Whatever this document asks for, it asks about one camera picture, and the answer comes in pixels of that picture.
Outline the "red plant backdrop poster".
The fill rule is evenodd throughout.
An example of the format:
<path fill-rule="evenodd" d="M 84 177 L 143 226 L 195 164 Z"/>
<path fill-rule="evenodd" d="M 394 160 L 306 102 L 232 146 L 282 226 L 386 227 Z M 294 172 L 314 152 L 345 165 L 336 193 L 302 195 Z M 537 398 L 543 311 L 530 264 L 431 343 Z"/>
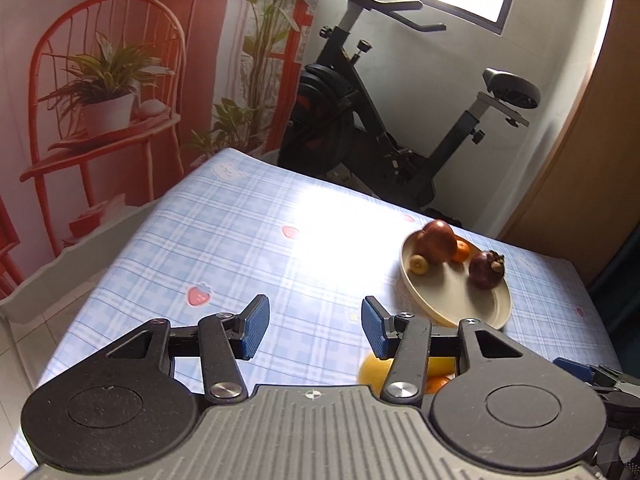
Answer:
<path fill-rule="evenodd" d="M 318 0 L 1 0 L 1 291 L 290 124 Z"/>

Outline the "blue plaid tablecloth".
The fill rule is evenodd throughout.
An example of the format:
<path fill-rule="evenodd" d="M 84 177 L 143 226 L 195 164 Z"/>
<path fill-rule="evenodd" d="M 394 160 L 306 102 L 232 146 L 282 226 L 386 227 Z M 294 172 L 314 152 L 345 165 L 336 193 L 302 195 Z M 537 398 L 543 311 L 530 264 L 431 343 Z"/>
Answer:
<path fill-rule="evenodd" d="M 258 294 L 271 321 L 249 385 L 337 385 L 366 354 L 361 299 L 418 310 L 400 276 L 423 218 L 360 193 L 224 150 L 172 188 L 80 309 L 52 378 L 148 318 L 190 324 Z"/>

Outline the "large yellow lemon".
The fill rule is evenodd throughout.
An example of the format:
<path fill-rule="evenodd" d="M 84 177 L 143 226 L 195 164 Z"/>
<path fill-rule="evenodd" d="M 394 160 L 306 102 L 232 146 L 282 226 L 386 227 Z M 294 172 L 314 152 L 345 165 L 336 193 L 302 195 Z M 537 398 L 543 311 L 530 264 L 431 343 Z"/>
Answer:
<path fill-rule="evenodd" d="M 381 360 L 370 352 L 359 367 L 357 384 L 369 386 L 373 394 L 379 396 L 393 362 L 393 359 Z"/>

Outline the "red passion fruit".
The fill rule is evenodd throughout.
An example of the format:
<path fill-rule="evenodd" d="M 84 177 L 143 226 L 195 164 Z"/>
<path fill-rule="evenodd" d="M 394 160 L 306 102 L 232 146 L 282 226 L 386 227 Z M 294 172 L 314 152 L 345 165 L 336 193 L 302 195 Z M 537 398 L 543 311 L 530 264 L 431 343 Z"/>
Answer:
<path fill-rule="evenodd" d="M 454 231 L 442 220 L 428 222 L 414 243 L 414 252 L 434 264 L 449 261 L 456 251 L 457 239 Z"/>

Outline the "brown wooden cabinet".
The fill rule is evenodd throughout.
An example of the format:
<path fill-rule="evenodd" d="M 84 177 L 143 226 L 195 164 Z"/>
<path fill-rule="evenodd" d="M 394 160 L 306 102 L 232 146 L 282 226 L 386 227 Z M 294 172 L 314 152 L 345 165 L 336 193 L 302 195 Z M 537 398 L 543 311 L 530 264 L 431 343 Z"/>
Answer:
<path fill-rule="evenodd" d="M 500 240 L 590 284 L 639 224 L 639 0 L 613 0 L 596 64 Z"/>

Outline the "purple mangosteen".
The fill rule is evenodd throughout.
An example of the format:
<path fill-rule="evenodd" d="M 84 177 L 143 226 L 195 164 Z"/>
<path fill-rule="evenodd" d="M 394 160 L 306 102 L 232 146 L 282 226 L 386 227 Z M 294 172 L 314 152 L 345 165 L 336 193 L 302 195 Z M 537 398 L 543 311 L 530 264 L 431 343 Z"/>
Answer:
<path fill-rule="evenodd" d="M 469 264 L 469 280 L 478 289 L 489 290 L 497 287 L 506 273 L 504 255 L 493 250 L 480 252 Z"/>

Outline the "small orange mandarin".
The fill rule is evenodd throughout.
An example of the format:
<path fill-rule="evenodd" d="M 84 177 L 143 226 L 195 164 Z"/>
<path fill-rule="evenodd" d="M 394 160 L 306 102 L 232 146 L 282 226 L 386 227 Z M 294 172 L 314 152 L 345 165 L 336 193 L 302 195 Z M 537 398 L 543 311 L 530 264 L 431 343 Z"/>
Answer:
<path fill-rule="evenodd" d="M 456 252 L 451 257 L 451 261 L 455 263 L 465 263 L 465 261 L 470 258 L 470 255 L 471 255 L 470 245 L 465 240 L 458 238 Z"/>

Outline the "beige round plate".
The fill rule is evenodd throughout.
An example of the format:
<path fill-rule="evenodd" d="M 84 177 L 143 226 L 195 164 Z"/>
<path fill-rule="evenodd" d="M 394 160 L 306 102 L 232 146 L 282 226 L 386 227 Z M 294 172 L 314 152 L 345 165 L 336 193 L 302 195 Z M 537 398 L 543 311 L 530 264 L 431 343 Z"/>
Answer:
<path fill-rule="evenodd" d="M 470 248 L 464 263 L 428 265 L 425 274 L 414 274 L 409 268 L 413 246 L 419 232 L 411 233 L 402 244 L 400 277 L 408 294 L 436 324 L 456 327 L 464 318 L 478 318 L 496 330 L 502 330 L 510 320 L 512 298 L 506 280 L 495 288 L 481 290 L 469 281 L 469 263 L 482 250 L 470 240 L 459 236 Z"/>

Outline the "brown kiwi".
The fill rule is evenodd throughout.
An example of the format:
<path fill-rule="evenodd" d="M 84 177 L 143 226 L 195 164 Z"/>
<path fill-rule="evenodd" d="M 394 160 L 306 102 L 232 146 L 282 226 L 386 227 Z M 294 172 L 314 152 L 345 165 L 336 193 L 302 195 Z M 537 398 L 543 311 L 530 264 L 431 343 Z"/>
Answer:
<path fill-rule="evenodd" d="M 428 271 L 428 262 L 423 256 L 414 254 L 408 260 L 408 268 L 413 274 L 424 275 Z"/>

